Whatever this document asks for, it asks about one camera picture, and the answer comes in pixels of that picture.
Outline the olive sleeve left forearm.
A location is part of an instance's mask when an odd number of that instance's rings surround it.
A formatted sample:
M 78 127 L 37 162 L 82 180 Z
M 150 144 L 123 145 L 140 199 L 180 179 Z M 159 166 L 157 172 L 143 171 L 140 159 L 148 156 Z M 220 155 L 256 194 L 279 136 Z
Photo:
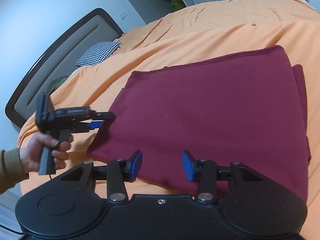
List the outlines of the olive sleeve left forearm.
M 0 169 L 1 194 L 29 178 L 29 175 L 23 171 L 19 148 L 10 151 L 1 150 Z

